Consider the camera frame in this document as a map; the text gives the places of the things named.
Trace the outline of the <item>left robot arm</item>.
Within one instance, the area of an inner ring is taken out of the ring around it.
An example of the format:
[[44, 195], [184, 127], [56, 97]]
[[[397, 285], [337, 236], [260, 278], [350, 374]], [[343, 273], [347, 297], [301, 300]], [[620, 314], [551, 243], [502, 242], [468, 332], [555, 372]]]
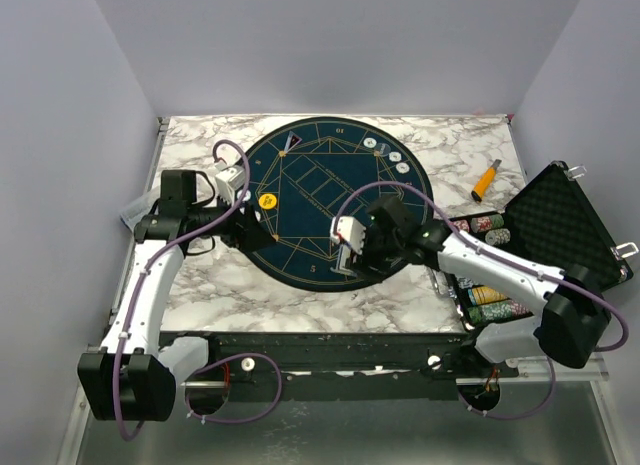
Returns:
[[158, 198], [134, 227], [133, 268], [117, 315], [98, 348], [79, 359], [78, 378], [99, 421], [165, 421], [180, 384], [220, 372], [222, 357], [205, 338], [160, 343], [168, 296], [191, 242], [221, 240], [245, 254], [275, 242], [244, 201], [249, 180], [242, 167], [225, 167], [208, 178], [213, 195], [204, 200], [197, 197], [200, 175], [162, 173]]

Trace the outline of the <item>blue playing card box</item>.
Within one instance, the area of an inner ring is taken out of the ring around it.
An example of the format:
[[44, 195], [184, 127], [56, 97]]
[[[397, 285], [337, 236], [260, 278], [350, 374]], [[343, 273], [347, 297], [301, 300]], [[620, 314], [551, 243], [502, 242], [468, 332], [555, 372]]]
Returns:
[[358, 255], [348, 245], [341, 245], [335, 265], [331, 268], [331, 271], [344, 276], [355, 276], [356, 272], [353, 269], [353, 263], [357, 257]]

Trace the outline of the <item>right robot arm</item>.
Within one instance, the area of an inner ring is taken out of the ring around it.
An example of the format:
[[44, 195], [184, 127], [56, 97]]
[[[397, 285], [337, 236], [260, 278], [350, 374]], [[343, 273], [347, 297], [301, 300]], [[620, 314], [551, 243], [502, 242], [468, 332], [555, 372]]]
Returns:
[[393, 195], [376, 200], [369, 215], [368, 226], [345, 213], [332, 220], [339, 272], [383, 281], [389, 262], [399, 259], [468, 278], [527, 310], [525, 318], [476, 326], [459, 355], [467, 374], [480, 377], [496, 363], [542, 355], [580, 369], [597, 351], [612, 312], [591, 269], [518, 257], [458, 230], [446, 218], [420, 224]]

